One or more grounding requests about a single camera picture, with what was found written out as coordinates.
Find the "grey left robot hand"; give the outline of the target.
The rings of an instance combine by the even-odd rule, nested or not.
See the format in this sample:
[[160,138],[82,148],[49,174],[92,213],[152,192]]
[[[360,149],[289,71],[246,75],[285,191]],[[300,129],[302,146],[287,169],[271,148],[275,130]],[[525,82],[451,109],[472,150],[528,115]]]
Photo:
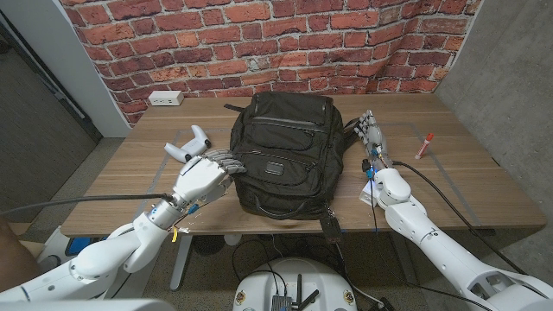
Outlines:
[[197,201],[213,202],[225,195],[233,182],[232,175],[245,173],[244,164],[227,149],[214,149],[193,157],[177,176],[173,202],[185,208]]

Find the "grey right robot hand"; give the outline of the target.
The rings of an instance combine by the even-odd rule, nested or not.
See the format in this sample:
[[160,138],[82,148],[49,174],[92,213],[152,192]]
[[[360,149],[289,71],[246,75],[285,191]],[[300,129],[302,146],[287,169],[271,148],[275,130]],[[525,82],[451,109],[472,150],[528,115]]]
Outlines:
[[354,127],[355,133],[365,146],[369,163],[376,169],[392,168],[387,142],[371,110],[367,110]]

